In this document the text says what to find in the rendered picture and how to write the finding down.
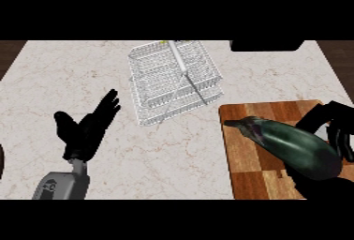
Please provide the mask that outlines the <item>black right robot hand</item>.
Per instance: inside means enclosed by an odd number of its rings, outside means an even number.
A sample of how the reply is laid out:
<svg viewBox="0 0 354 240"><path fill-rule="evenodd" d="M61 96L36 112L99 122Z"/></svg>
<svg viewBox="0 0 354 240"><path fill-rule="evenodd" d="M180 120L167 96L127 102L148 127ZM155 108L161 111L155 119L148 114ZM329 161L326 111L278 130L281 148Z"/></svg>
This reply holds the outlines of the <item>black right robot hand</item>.
<svg viewBox="0 0 354 240"><path fill-rule="evenodd" d="M329 123L328 141L340 158L354 162L354 149L350 145L350 136L354 136L354 108L337 101L325 105L318 104L298 121L297 128L316 133L325 123ZM353 181L341 177L316 181L304 177L291 166L285 166L285 169L295 182L295 189L307 200L354 201Z"/></svg>

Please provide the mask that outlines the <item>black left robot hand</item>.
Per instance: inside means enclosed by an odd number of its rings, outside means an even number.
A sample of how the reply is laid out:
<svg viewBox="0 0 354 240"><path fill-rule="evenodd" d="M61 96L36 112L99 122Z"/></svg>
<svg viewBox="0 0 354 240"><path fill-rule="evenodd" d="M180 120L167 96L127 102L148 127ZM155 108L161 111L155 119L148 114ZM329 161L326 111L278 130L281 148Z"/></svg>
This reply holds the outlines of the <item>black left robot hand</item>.
<svg viewBox="0 0 354 240"><path fill-rule="evenodd" d="M80 122L67 112L55 113L56 135L65 142L64 159L79 159L87 162L98 153L101 142L115 115L121 110L118 91L113 89L99 102L92 113Z"/></svg>

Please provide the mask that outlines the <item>dark purple eggplant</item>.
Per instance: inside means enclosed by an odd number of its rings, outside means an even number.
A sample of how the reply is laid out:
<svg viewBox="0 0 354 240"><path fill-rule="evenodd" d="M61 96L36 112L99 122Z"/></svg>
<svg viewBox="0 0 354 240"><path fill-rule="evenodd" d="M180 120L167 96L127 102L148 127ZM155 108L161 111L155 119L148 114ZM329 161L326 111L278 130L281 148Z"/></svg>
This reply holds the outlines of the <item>dark purple eggplant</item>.
<svg viewBox="0 0 354 240"><path fill-rule="evenodd" d="M340 176L344 167L340 155L313 133L257 116L226 120L225 125L238 128L241 134L312 180L328 180Z"/></svg>

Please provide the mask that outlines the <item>wooden cutting board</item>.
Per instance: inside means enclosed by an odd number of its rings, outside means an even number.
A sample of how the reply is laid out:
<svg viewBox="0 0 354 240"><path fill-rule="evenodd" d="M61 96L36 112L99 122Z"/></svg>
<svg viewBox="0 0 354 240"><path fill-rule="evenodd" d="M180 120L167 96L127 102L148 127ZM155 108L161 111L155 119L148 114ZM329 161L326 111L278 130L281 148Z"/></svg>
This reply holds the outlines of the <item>wooden cutting board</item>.
<svg viewBox="0 0 354 240"><path fill-rule="evenodd" d="M257 116L297 127L298 121L318 104L325 105L318 100L301 100L228 104L219 108L231 169L232 193L238 200L294 200L306 198L295 189L295 182L287 173L285 166L288 165L241 134L236 127L225 125L225 121ZM329 123L325 123L313 134L329 144L328 126ZM341 160L343 172L338 177L354 182L354 162L349 162L343 158Z"/></svg>

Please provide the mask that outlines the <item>dark round object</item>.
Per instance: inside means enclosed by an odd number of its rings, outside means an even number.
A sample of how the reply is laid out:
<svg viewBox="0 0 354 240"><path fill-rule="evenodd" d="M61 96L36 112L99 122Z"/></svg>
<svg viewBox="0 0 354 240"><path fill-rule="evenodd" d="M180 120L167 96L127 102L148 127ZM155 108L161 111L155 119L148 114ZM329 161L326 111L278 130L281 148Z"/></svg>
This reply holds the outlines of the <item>dark round object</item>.
<svg viewBox="0 0 354 240"><path fill-rule="evenodd" d="M5 148L0 143L0 180L3 179L3 172L5 172L5 167L6 167L6 154L5 154Z"/></svg>

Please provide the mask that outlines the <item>black appliance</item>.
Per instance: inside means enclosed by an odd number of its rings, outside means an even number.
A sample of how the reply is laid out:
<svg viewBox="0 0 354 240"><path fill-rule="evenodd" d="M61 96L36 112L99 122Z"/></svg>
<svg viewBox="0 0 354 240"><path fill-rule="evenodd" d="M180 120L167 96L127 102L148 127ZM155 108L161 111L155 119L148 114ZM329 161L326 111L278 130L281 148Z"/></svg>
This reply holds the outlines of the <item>black appliance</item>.
<svg viewBox="0 0 354 240"><path fill-rule="evenodd" d="M301 44L303 40L231 41L233 52L291 52L300 48Z"/></svg>

